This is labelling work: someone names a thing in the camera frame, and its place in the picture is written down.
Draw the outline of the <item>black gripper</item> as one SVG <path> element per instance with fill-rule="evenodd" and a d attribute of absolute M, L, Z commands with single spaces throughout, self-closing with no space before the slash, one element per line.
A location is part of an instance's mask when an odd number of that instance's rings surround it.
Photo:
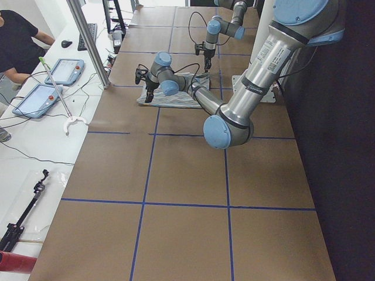
<path fill-rule="evenodd" d="M 154 90 L 159 87 L 159 83 L 154 82 L 152 80 L 145 80 L 145 84 L 146 84 L 145 102 L 152 102 L 154 98 Z"/>
<path fill-rule="evenodd" d="M 207 73 L 211 69 L 211 59 L 214 57 L 215 49 L 205 49 L 204 55 L 204 72 Z"/>

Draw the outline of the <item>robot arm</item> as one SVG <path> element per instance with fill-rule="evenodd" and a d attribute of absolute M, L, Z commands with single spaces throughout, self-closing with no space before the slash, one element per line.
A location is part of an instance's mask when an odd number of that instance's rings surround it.
<path fill-rule="evenodd" d="M 196 55 L 202 50 L 204 55 L 204 71 L 208 72 L 212 66 L 211 59 L 215 55 L 219 34 L 241 40 L 244 36 L 244 15 L 249 7 L 248 1 L 214 1 L 214 4 L 233 11 L 230 22 L 216 15 L 211 18 L 206 27 L 206 39 L 195 45 Z"/>
<path fill-rule="evenodd" d="M 135 72 L 135 82 L 145 82 L 145 101 L 152 101 L 157 88 L 167 96 L 183 91 L 209 114 L 203 133 L 211 147 L 226 149 L 248 142 L 254 131 L 252 112 L 295 50 L 338 42 L 345 31 L 345 1 L 275 1 L 272 11 L 269 34 L 229 102 L 214 96 L 195 77 L 176 74 L 167 52 L 159 52 L 150 68 Z"/>

